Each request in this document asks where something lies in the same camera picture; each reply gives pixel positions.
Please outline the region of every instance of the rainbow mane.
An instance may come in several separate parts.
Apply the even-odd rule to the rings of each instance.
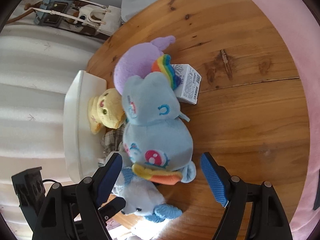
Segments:
[[[181,84],[181,78],[176,76],[173,67],[170,65],[170,60],[170,55],[162,55],[153,63],[151,72],[157,71],[163,73],[168,79],[171,88],[175,90]]]

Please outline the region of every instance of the purple plush toy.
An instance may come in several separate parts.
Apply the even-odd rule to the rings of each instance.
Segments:
[[[140,43],[131,47],[119,59],[115,67],[113,82],[122,95],[124,84],[131,76],[145,78],[151,72],[151,67],[164,53],[170,44],[176,41],[174,36],[159,37],[150,42]]]

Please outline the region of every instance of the yellow plush toy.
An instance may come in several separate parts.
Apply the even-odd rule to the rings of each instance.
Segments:
[[[118,129],[126,119],[119,92],[115,88],[111,88],[99,97],[90,98],[88,118],[93,134],[97,134],[103,125]]]

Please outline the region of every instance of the white plush toy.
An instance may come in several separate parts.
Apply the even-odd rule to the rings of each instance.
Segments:
[[[156,186],[132,172],[131,167],[122,168],[112,193],[126,201],[122,214],[135,214],[158,223],[165,219],[174,219],[182,211],[165,203],[163,195]]]

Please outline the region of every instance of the wooden table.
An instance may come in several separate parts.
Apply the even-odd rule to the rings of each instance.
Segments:
[[[307,173],[309,121],[298,72],[280,35],[251,0],[158,0],[109,38],[87,70],[113,87],[114,66],[127,49],[168,35],[177,39],[165,51],[172,63],[188,63],[202,76],[197,105],[181,104],[191,118],[197,176],[188,184],[158,187],[184,213],[157,239],[213,237],[224,209],[199,167],[206,151],[246,182],[271,181],[290,221]],[[246,209],[239,238],[248,217]],[[131,228],[140,218],[116,219]]]

